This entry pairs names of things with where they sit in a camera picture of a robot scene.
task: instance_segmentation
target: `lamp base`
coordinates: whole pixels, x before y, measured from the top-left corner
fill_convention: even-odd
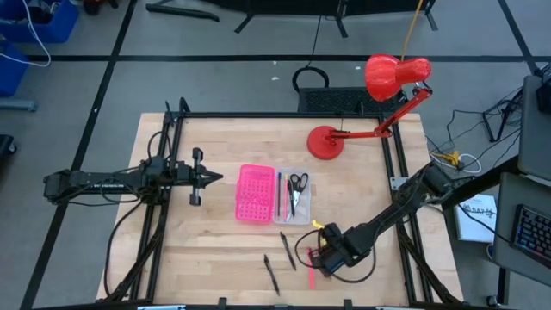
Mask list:
[[[318,159],[334,159],[343,151],[344,141],[333,139],[331,134],[337,129],[331,126],[319,126],[308,135],[308,151]]]

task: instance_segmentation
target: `lamp arm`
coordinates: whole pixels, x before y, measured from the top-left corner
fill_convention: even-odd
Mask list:
[[[394,123],[396,123],[402,116],[406,115],[412,109],[417,107],[421,102],[426,100],[430,95],[432,95],[432,89],[425,85],[424,87],[416,86],[413,89],[413,94],[415,95],[410,101],[404,104],[396,112],[394,112],[390,117],[383,121],[377,128],[372,132],[361,132],[361,133],[351,133],[346,131],[335,131],[331,134],[333,139],[354,139],[354,138],[374,138],[382,137],[388,138],[392,136],[392,132],[388,130]]]

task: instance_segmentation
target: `lamp shade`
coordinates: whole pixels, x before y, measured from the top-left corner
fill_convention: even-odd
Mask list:
[[[396,95],[402,84],[424,81],[431,72],[428,59],[399,61],[386,54],[375,54],[365,65],[368,93],[378,102]]]

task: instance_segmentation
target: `red desk lamp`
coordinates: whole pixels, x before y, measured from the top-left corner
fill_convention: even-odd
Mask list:
[[[343,151],[343,139],[391,137],[393,133],[389,128],[432,94],[432,89],[425,82],[419,83],[429,75],[430,62],[424,58],[399,61],[385,54],[371,56],[365,66],[365,83],[368,93],[376,101],[382,102],[391,98],[406,83],[416,84],[413,89],[414,97],[371,132],[351,133],[331,126],[314,128],[308,135],[308,151],[319,159],[333,159]]]

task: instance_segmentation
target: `clear plastic tray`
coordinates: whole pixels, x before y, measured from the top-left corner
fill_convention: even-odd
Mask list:
[[[310,175],[308,174],[308,182],[306,183],[304,190],[300,193],[299,202],[294,208],[294,216],[291,210],[288,187],[285,183],[285,175],[288,176],[288,182],[290,182],[291,175],[295,174],[298,177],[301,177],[304,173],[308,174],[308,171],[301,168],[279,168],[275,170],[276,188],[273,219],[276,224],[310,225],[310,201],[312,198],[312,191],[310,190],[312,179],[310,178]],[[287,201],[287,215],[285,215],[285,201]]]

